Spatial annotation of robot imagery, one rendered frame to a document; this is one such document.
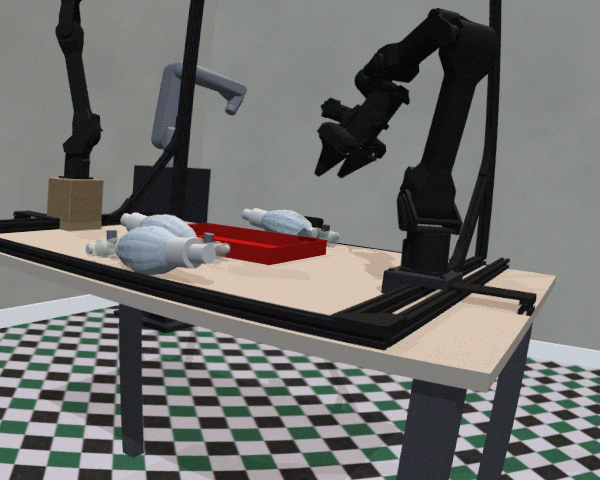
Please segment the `red tray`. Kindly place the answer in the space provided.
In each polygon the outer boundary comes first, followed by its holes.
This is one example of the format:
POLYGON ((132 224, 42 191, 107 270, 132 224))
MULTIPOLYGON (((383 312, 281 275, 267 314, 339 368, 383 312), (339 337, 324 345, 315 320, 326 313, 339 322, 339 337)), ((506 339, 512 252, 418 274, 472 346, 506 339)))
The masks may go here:
POLYGON ((203 238, 213 233, 214 241, 228 243, 231 253, 227 258, 273 265, 325 255, 325 240, 211 224, 187 224, 203 238), (231 241, 231 242, 230 242, 231 241))

